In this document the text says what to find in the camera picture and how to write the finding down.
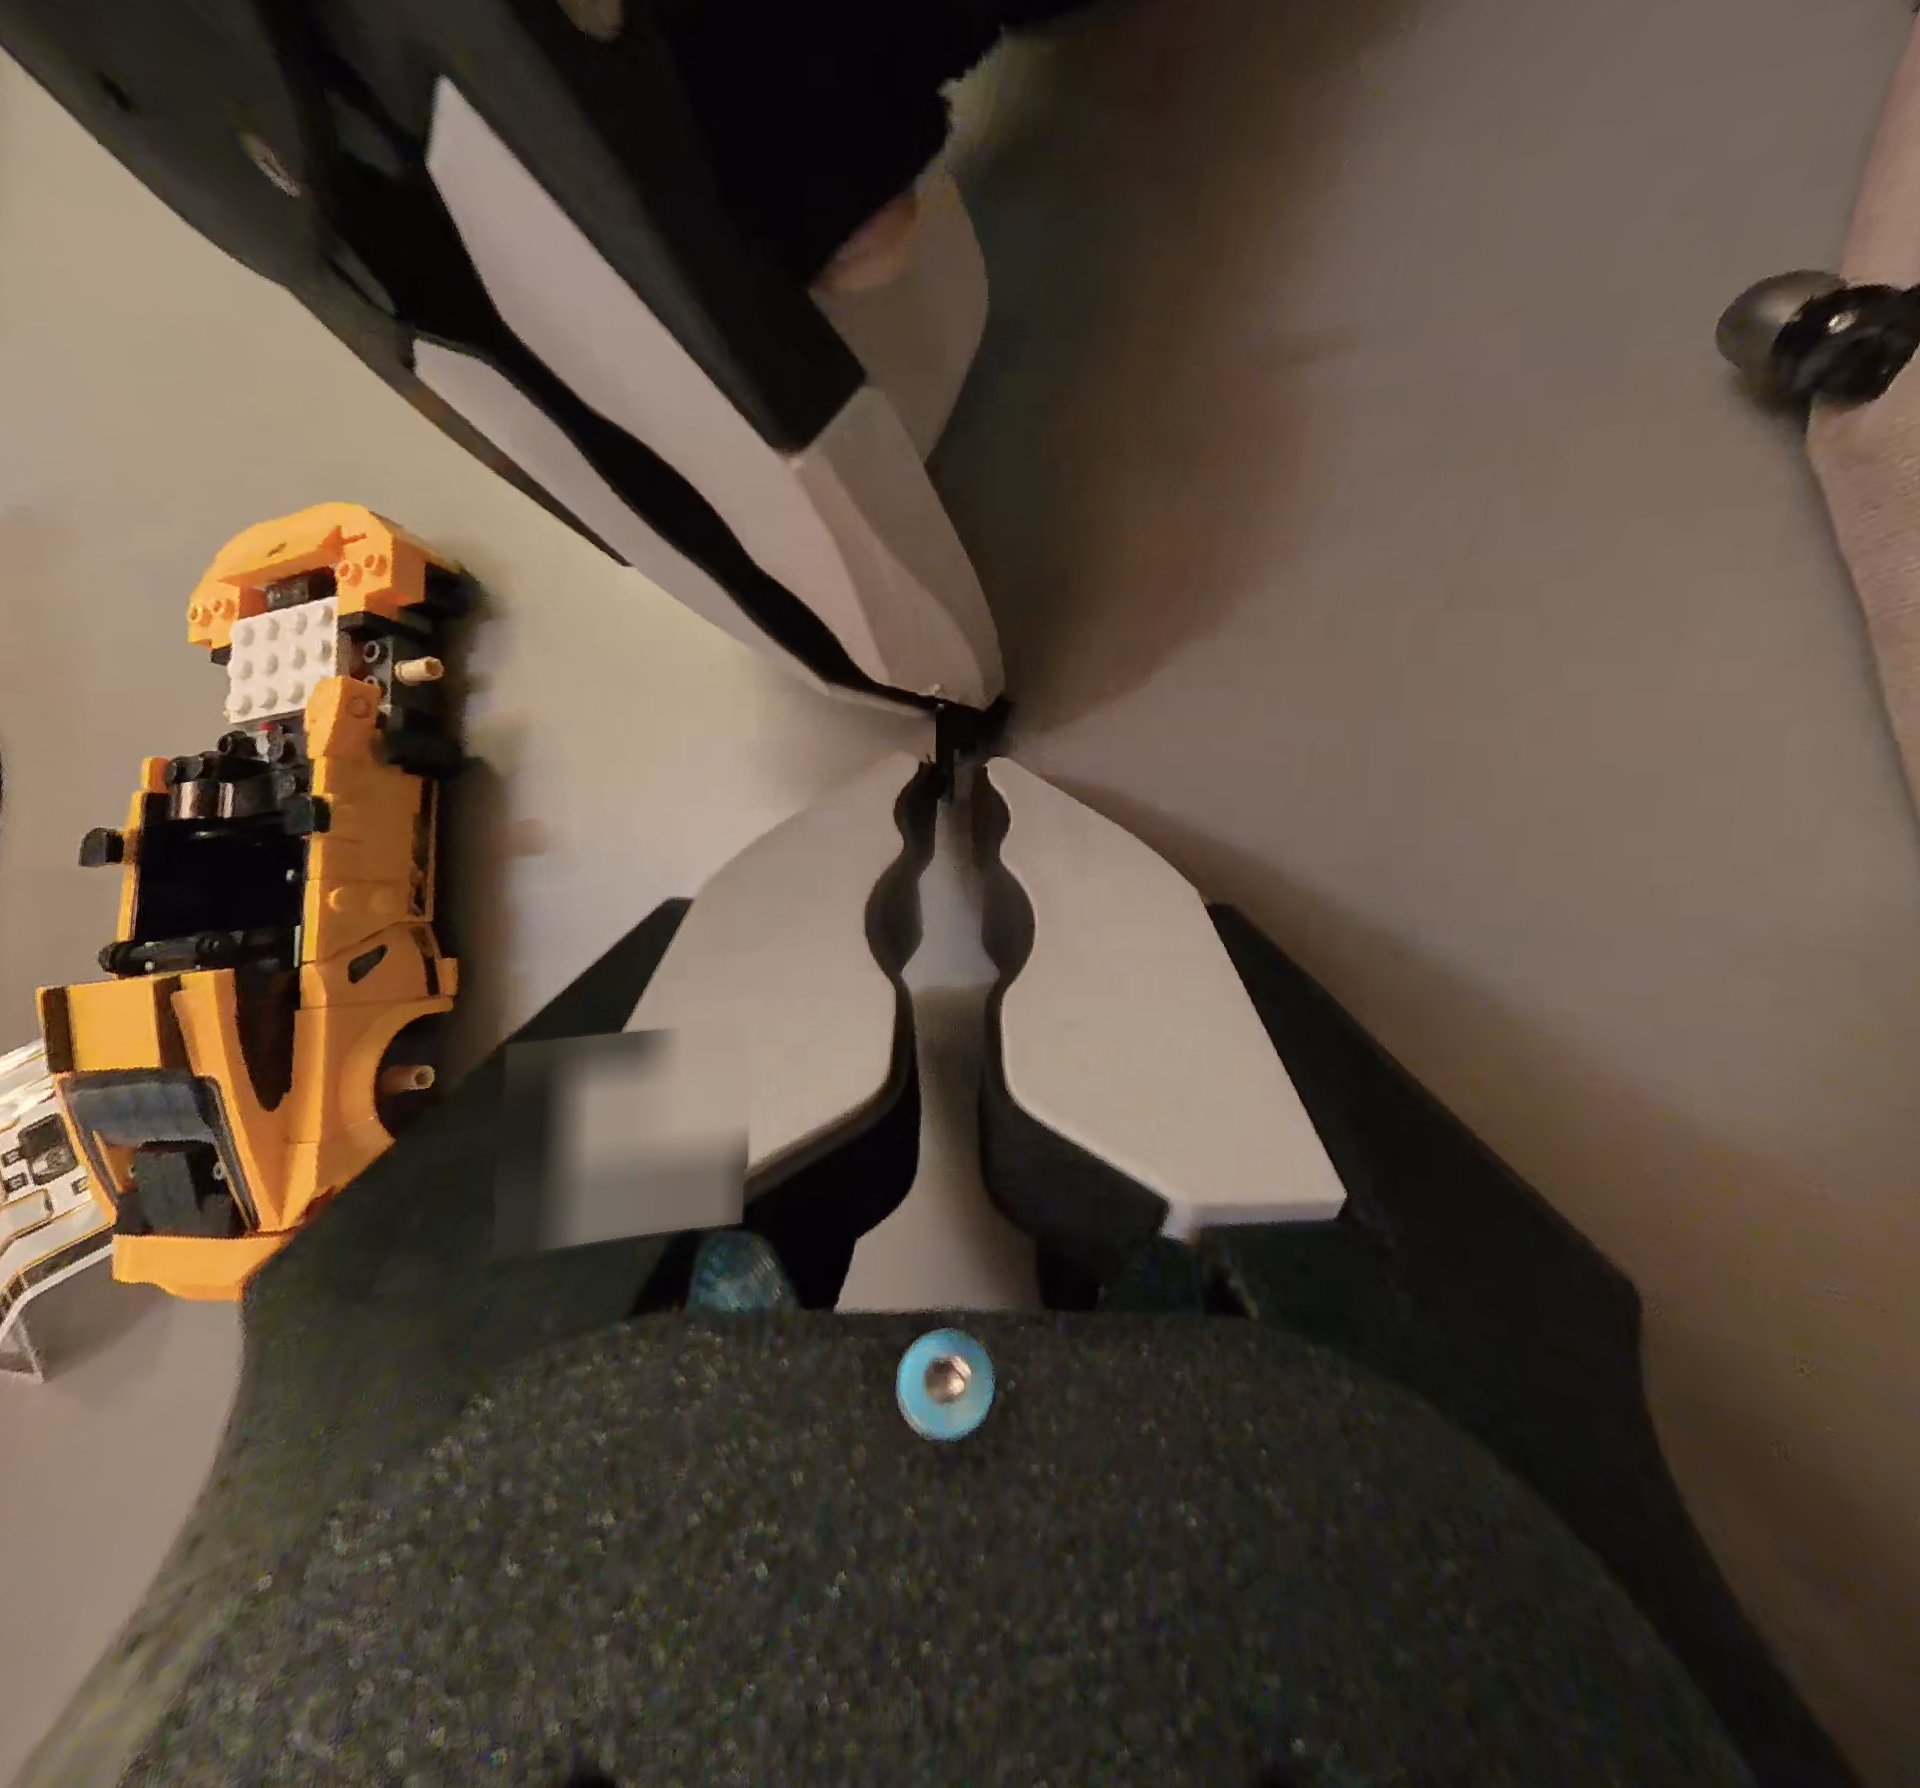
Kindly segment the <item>orange lego car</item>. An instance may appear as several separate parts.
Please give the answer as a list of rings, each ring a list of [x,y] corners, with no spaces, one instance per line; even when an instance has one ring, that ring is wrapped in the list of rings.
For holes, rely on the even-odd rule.
[[[94,980],[33,990],[110,1277],[235,1305],[434,1097],[461,971],[441,801],[467,569],[361,505],[235,534],[184,604],[212,747],[149,757],[80,865],[115,872]]]

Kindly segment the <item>person's right hand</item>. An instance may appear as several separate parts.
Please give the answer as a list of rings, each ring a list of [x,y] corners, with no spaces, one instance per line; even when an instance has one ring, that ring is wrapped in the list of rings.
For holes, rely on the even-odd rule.
[[[905,270],[921,220],[921,196],[917,189],[888,202],[866,219],[819,267],[812,294],[864,294],[882,289]]]

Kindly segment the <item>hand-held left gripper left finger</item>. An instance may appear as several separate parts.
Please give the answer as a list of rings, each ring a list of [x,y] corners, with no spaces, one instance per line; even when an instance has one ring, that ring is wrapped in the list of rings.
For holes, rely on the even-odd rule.
[[[689,1119],[743,1139],[744,1186],[788,1186],[905,1103],[925,872],[925,762],[888,753],[693,898],[634,1001]]]

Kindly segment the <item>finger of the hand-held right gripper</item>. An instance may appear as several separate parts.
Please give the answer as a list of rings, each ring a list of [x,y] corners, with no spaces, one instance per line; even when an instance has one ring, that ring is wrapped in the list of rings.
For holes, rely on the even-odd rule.
[[[776,454],[450,80],[434,86],[425,173],[513,344],[595,427],[689,482],[851,670],[890,701],[1001,698],[992,614],[879,387],[860,384],[801,454]]]
[[[560,519],[685,609],[825,691],[890,710],[937,707],[864,673],[828,624],[750,560],[673,466],[566,398],[560,384],[535,377],[524,387],[519,374],[522,366],[495,366],[441,341],[418,344],[425,392],[513,466]]]

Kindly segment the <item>beige hoodie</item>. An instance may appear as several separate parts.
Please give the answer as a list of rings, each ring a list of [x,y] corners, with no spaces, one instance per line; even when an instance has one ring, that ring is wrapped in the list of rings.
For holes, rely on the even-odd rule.
[[[1916,23],[1890,75],[1839,257],[1850,286],[1916,289]],[[1813,409],[1807,451],[1850,569],[1888,720],[1916,757],[1916,363],[1881,398]]]

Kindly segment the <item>black wired earphone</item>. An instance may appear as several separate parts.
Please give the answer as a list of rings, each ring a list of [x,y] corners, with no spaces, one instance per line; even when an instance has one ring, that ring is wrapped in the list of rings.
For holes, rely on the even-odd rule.
[[[1716,355],[1768,409],[1859,408],[1916,355],[1916,286],[1790,270],[1746,289],[1716,318]]]

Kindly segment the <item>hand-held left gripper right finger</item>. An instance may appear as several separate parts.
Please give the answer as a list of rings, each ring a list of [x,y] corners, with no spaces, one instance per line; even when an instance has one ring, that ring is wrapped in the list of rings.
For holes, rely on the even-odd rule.
[[[976,786],[992,1009],[982,1164],[1041,1242],[1324,1225],[1346,1186],[1205,900],[995,757]]]

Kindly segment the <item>white sticker sheet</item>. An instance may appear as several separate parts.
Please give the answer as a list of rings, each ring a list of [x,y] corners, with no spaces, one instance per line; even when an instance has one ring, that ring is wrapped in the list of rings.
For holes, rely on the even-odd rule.
[[[58,1292],[110,1257],[110,1213],[60,1106],[42,1042],[3,1055],[3,1380],[54,1368]]]

